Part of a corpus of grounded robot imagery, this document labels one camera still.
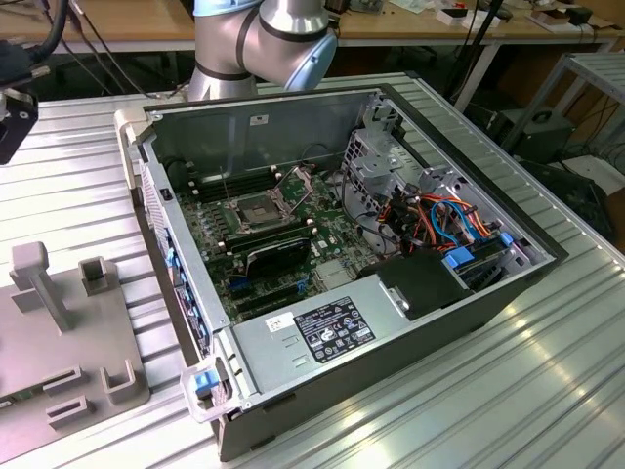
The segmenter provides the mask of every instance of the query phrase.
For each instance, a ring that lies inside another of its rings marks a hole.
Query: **workbench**
[[[482,329],[226,467],[621,467],[625,258],[423,81],[389,74],[321,87],[381,82],[431,119],[569,258]],[[95,255],[114,261],[152,392],[145,405],[7,469],[220,467],[210,425],[193,421],[178,384],[183,356],[114,135],[117,109],[148,103],[139,96],[44,103],[18,154],[0,167],[0,284],[10,281],[16,242],[45,242],[49,272]],[[422,136],[405,138],[437,163]]]

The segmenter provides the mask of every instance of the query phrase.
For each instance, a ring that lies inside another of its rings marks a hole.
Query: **aluminum profile table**
[[[147,100],[43,104],[0,168],[0,279],[8,247],[26,239],[46,242],[55,269],[96,254],[113,260],[153,394],[7,468],[622,467],[625,259],[424,82],[390,74],[321,86],[382,81],[560,242],[566,262],[479,331],[221,465],[211,427],[192,420],[178,386],[182,354],[117,152],[113,112]],[[429,144],[406,138],[435,163]]]
[[[558,112],[565,114],[568,111],[575,96],[586,83],[599,88],[618,103],[625,104],[625,54],[564,54],[532,98],[521,119],[517,121],[502,143],[503,149],[509,150],[513,147],[525,126],[547,100],[566,71],[575,73],[577,79],[556,105]],[[605,142],[609,144],[623,133],[625,133],[625,120],[614,128]]]

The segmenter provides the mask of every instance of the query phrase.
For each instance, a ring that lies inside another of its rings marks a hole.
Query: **gray fixture base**
[[[116,267],[103,263],[109,285],[91,296],[80,269],[51,276],[72,323],[63,334],[43,305],[23,313],[18,289],[0,288],[0,463],[149,399]]]

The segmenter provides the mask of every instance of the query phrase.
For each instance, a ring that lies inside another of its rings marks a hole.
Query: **warning label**
[[[297,316],[295,323],[319,363],[329,362],[375,339],[349,296]]]

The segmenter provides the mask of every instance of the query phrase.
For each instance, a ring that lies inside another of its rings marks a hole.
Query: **blue cable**
[[[440,202],[435,203],[432,206],[432,210],[430,211],[430,219],[432,220],[432,225],[434,226],[434,229],[438,232],[439,235],[446,237],[448,239],[450,239],[451,241],[453,241],[453,243],[456,246],[459,246],[460,244],[458,243],[458,240],[452,236],[451,234],[447,234],[445,233],[441,228],[440,225],[438,224],[438,220],[437,220],[437,206],[439,204],[444,204],[444,205],[449,205],[451,208],[453,208],[458,215],[460,215],[460,220],[462,220],[462,223],[464,224],[465,228],[469,231],[469,233],[471,234],[472,237],[474,237],[475,239],[479,239],[482,240],[483,237],[481,236],[481,234],[478,233],[478,231],[473,227],[473,225],[471,225],[471,223],[469,223],[469,220],[467,220],[467,217],[465,216],[464,212],[462,211],[462,208],[455,202],[452,202],[450,200],[442,200]]]

